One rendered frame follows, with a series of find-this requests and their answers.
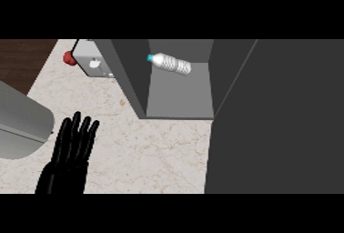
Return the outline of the red round object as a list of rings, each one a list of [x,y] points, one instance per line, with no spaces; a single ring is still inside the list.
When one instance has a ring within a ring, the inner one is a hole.
[[[77,61],[76,61],[70,51],[67,51],[64,54],[64,62],[71,66],[77,65]]]

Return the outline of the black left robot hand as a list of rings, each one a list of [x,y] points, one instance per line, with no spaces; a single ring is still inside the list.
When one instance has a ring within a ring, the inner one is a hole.
[[[92,121],[89,116],[82,118],[80,111],[64,119],[52,160],[42,170],[37,181],[37,194],[80,195],[85,192],[98,127],[99,121]]]

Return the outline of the silver box appliance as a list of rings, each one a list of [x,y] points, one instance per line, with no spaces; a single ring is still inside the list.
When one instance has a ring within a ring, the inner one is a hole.
[[[77,40],[71,55],[88,76],[114,78],[98,45],[92,39]]]

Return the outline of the grey cabinet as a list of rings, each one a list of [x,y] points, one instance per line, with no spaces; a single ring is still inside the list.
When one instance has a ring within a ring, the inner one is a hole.
[[[257,41],[254,39],[99,39],[98,49],[141,119],[212,120]],[[191,63],[184,76],[154,67],[163,53]]]

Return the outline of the dark grey cabinet door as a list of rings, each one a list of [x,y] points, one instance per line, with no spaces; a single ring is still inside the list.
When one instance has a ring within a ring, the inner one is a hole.
[[[213,122],[209,193],[344,193],[344,40],[262,40]]]

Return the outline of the grey rounded appliance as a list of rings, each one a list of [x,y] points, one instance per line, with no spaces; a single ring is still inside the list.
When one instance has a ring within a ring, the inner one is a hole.
[[[30,156],[48,142],[52,110],[0,81],[0,158]]]

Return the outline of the clear plastic water bottle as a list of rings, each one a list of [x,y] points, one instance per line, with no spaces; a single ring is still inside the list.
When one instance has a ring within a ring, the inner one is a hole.
[[[188,61],[181,60],[163,53],[154,55],[150,54],[147,60],[153,63],[155,68],[175,72],[184,76],[188,76],[192,72],[192,66]]]

